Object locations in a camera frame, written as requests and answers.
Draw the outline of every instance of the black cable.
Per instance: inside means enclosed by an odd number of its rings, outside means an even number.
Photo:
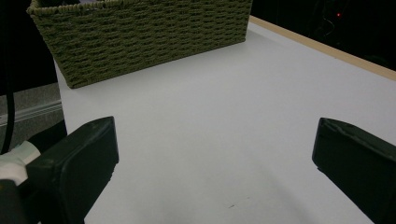
[[[12,134],[14,132],[14,122],[15,122],[15,104],[14,104],[14,92],[12,88],[12,78],[7,75],[7,72],[6,72],[6,80],[7,80],[7,113],[8,113],[7,129],[0,155],[9,152],[9,147],[11,145],[11,140],[12,140]]]
[[[2,58],[3,58],[3,69],[1,69],[4,77],[5,84],[7,90],[7,129],[6,129],[6,137],[4,139],[3,147],[0,151],[0,155],[9,151],[9,146],[11,144],[12,133],[14,132],[14,121],[15,121],[15,104],[14,104],[14,90],[13,90],[13,81],[12,81],[12,72],[10,69],[10,0],[2,0],[0,1],[0,8],[2,8],[2,12],[0,13],[0,21],[1,21],[1,42],[3,43],[2,49]]]

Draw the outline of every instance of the wooden table edge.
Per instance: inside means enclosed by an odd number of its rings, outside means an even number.
[[[265,29],[268,29],[268,30],[270,30],[272,32],[275,32],[275,33],[277,33],[279,35],[283,35],[283,36],[285,36],[285,37],[287,37],[289,39],[292,39],[292,40],[294,40],[296,42],[299,42],[299,43],[301,43],[303,45],[306,45],[306,46],[308,46],[311,49],[316,49],[316,50],[318,50],[320,52],[323,52],[325,54],[328,54],[328,55],[330,55],[330,56],[332,56],[332,57],[334,57],[336,59],[342,60],[342,61],[344,61],[346,63],[353,64],[353,65],[358,66],[358,67],[360,67],[362,69],[365,69],[367,71],[370,71],[370,72],[373,72],[375,74],[378,74],[378,75],[380,75],[382,77],[386,77],[386,78],[389,78],[389,79],[391,79],[393,81],[396,81],[396,71],[390,70],[390,69],[388,69],[386,67],[380,66],[380,65],[375,64],[375,63],[368,62],[366,60],[363,60],[362,58],[359,58],[359,57],[356,57],[354,55],[348,54],[348,53],[343,52],[343,51],[341,51],[339,49],[335,49],[335,48],[329,47],[329,46],[327,46],[325,44],[322,44],[322,43],[320,43],[318,41],[310,39],[310,38],[308,38],[306,36],[296,34],[296,33],[292,32],[290,30],[287,30],[287,29],[284,29],[284,28],[282,28],[280,26],[274,25],[274,24],[272,24],[272,23],[270,23],[268,21],[263,21],[263,20],[261,20],[259,18],[254,17],[254,16],[250,16],[249,21],[254,23],[254,24],[256,24],[256,25],[259,25],[259,26],[261,26],[261,27],[263,27]]]

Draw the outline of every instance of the floor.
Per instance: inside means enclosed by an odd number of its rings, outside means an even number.
[[[15,125],[10,148],[64,119],[58,83],[14,93]],[[7,98],[0,96],[0,146],[7,129]]]

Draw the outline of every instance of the green wicker basket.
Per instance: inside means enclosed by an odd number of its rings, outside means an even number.
[[[33,18],[70,88],[245,41],[252,0],[105,0]]]

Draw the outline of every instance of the white table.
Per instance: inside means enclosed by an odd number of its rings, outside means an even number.
[[[372,223],[311,160],[320,117],[396,145],[396,82],[250,23],[245,43],[70,90],[114,116],[120,163],[88,224]]]

